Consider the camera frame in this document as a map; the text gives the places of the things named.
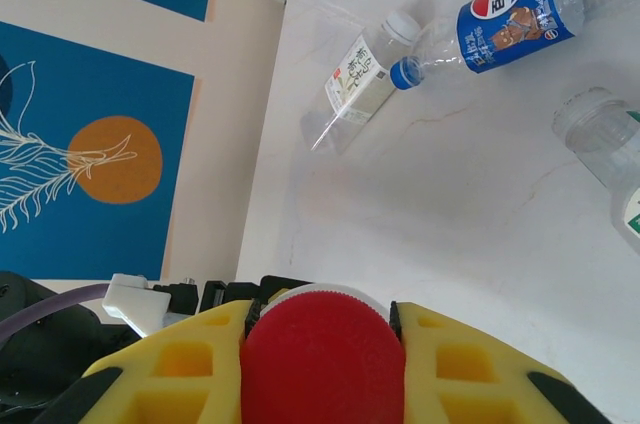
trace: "white bottle label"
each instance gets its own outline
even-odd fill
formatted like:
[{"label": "white bottle label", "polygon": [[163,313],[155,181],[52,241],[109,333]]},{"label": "white bottle label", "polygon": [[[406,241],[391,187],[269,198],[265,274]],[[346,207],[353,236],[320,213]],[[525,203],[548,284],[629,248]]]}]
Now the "white bottle label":
[{"label": "white bottle label", "polygon": [[637,236],[640,236],[640,189],[633,193],[624,211],[625,225]]},{"label": "white bottle label", "polygon": [[395,86],[360,35],[325,84],[338,117],[364,125],[389,98]]}]

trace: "white plastic part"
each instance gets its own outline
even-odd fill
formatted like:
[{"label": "white plastic part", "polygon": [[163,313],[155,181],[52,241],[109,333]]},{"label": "white plastic part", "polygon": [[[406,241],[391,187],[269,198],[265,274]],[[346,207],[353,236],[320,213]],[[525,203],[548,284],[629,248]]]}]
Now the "white plastic part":
[{"label": "white plastic part", "polygon": [[262,310],[261,315],[264,316],[269,311],[273,310],[274,307],[282,304],[284,301],[287,301],[292,297],[299,296],[301,294],[308,294],[310,292],[334,292],[336,294],[351,296],[354,299],[357,299],[358,301],[369,306],[371,309],[380,314],[380,317],[389,322],[389,310],[386,309],[378,301],[368,296],[364,292],[358,291],[357,289],[348,286],[340,286],[337,284],[307,284],[306,286],[300,286],[296,287],[295,289],[291,289],[290,291],[285,292],[284,294],[271,301],[269,305]]},{"label": "white plastic part", "polygon": [[411,46],[420,34],[420,25],[404,11],[393,11],[382,24],[387,33],[405,46]]},{"label": "white plastic part", "polygon": [[102,307],[111,317],[122,319],[140,337],[165,327],[165,315],[171,295],[149,289],[142,276],[114,274]]}]

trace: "water bottle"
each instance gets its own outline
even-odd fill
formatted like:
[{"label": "water bottle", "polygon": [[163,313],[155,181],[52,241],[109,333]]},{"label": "water bottle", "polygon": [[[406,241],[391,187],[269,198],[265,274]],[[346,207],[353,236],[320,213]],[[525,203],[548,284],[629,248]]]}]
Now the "water bottle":
[{"label": "water bottle", "polygon": [[611,194],[611,221],[640,254],[640,109],[593,88],[556,112],[553,132]]},{"label": "water bottle", "polygon": [[358,36],[300,121],[309,149],[344,152],[395,91],[389,68],[407,55],[419,33],[411,16],[394,11],[382,26]]},{"label": "water bottle", "polygon": [[420,34],[391,78],[409,89],[439,75],[481,73],[577,36],[584,25],[620,13],[637,0],[473,0]]}]

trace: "red circular pad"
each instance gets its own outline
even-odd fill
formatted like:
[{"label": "red circular pad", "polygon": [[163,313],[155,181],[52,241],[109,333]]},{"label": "red circular pad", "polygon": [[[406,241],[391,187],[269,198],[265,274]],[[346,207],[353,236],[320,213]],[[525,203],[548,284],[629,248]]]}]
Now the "red circular pad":
[{"label": "red circular pad", "polygon": [[274,307],[240,353],[243,424],[402,424],[404,349],[357,299],[310,292]]}]

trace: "white table surface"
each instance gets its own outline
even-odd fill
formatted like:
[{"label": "white table surface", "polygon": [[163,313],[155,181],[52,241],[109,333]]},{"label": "white table surface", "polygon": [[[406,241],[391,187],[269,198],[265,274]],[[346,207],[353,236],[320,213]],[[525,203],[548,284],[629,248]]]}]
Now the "white table surface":
[{"label": "white table surface", "polygon": [[594,85],[640,105],[640,12],[445,92],[397,92],[340,158],[298,121],[363,24],[462,0],[289,0],[238,269],[413,301],[563,372],[640,422],[640,259],[551,132]]}]

